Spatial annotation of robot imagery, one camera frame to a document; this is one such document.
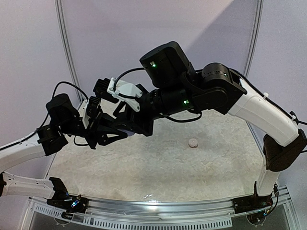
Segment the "pink earbud charging case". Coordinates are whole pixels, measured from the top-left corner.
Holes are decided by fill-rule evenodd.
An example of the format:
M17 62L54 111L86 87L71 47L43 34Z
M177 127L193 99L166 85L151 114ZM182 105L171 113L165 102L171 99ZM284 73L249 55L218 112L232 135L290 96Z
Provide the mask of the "pink earbud charging case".
M191 138L191 139L188 141L188 145L189 145L189 147L191 147L191 148L197 148L197 147L198 147L198 141L197 141L195 138Z

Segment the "lavender earbud charging case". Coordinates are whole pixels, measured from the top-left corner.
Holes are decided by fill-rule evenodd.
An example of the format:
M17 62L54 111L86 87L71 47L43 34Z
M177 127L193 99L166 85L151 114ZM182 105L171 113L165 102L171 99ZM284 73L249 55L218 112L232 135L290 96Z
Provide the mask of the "lavender earbud charging case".
M128 130L120 130L120 131L126 133L128 137L131 137L131 136L133 136L135 134L134 132L128 131Z

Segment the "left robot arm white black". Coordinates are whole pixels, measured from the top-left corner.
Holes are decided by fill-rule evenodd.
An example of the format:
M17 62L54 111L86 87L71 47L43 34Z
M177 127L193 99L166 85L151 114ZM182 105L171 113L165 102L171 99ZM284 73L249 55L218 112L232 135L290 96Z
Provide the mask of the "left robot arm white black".
M91 100L97 108L87 123L72 105L69 96L61 93L54 96L46 108L50 123L42 126L27 138L8 144L0 149L0 194L1 196L37 196L53 200L61 208L71 204L71 197L60 178L37 179L16 176L7 169L23 162L47 157L59 152L68 144L66 135L79 136L86 140L91 149L105 146L127 138L128 134L114 129L113 118L102 112L99 102Z

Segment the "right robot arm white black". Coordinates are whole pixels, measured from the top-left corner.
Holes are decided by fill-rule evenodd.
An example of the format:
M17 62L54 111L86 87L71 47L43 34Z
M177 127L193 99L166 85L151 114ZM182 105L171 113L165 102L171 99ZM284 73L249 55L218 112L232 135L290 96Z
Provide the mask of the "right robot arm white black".
M256 89L238 71L221 63L210 63L195 70L180 45L171 41L140 58L141 69L149 75L155 89L112 78L107 92L125 106L115 116L118 125L145 136L153 132L153 121L171 119L173 114L189 111L201 116L215 110L241 118L264 131L264 163L254 193L248 199L258 209L277 190L276 181L307 145L294 113L287 113Z

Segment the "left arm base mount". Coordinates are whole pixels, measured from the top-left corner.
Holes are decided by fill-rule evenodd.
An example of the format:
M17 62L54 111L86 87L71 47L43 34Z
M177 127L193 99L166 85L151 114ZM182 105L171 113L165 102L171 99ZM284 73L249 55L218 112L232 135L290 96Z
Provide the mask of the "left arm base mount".
M85 213L89 199L82 195L69 195L68 193L54 194L51 199L47 200L47 204L53 207L66 210L68 213Z

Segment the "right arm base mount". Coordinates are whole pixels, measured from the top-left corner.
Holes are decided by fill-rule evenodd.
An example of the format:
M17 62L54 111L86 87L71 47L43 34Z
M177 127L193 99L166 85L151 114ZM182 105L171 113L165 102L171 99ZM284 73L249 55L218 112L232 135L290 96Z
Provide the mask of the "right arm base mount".
M259 196L257 192L254 192L252 195L237 197L231 201L236 214L264 208L273 209L274 207L272 193L266 196Z

